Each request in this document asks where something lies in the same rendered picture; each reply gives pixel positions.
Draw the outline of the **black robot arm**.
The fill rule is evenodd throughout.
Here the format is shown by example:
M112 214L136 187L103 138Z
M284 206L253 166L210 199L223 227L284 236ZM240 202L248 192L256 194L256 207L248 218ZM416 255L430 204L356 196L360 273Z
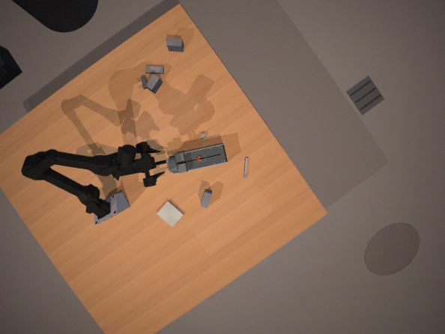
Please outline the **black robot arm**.
M110 213L109 202L100 198L98 187L89 184L81 184L68 177L54 171L50 166L68 166L73 168L83 168L92 171L100 176L112 175L116 180L120 176L133 173L133 162L137 149L133 145L123 145L118 147L118 152L108 155L96 155L88 157L67 152L58 152L54 149L46 152L38 152L28 156L24 160L22 175L33 180L45 180L63 190L74 194L86 207L86 213L93 213L97 219L101 219ZM156 168L154 158L149 153L141 154L138 172L146 173Z

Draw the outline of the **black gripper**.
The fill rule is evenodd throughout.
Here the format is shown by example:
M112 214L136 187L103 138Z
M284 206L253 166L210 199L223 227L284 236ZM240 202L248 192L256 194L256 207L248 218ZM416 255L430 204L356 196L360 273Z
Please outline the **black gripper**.
M150 147L150 145L148 144L148 142L140 142L140 143L136 144L136 149L137 149L137 153L138 154L139 153L144 154L144 153L158 153L158 152L161 152L161 151L152 149ZM138 172L139 165L136 164L137 160L140 160L140 159L136 159L133 162L133 174L139 173ZM163 173L165 173L165 172L163 171L163 172L151 175L150 171L146 172L145 173L146 178L143 178L144 186L145 187L156 186L157 178L160 175L162 175Z

